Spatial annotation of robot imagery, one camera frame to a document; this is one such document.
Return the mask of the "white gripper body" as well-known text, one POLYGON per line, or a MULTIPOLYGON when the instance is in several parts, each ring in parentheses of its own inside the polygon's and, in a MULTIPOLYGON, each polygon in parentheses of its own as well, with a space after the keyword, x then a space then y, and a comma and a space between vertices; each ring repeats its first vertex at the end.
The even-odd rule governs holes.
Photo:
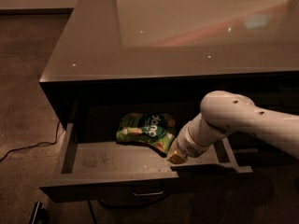
POLYGON ((192 125, 187 123, 178 133, 172 144, 172 150, 183 158, 197 158, 205 153, 212 144, 212 136, 209 133, 202 133, 206 127, 192 130, 192 125))

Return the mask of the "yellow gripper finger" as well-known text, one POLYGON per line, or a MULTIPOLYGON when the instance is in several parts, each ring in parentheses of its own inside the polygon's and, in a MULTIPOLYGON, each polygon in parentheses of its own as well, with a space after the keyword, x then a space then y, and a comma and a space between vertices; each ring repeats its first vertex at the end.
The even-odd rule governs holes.
POLYGON ((181 150, 175 149, 168 152, 167 160, 173 164, 182 164, 188 160, 188 156, 181 150))

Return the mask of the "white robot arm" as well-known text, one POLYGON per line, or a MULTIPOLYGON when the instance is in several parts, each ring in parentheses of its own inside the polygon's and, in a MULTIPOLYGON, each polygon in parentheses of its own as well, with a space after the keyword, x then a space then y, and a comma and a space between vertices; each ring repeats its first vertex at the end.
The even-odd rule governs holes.
POLYGON ((179 131, 167 160, 182 164, 188 158, 198 158, 212 144, 236 132, 255 136, 299 158, 299 116, 260 108, 243 95, 212 91, 202 99, 200 113, 179 131))

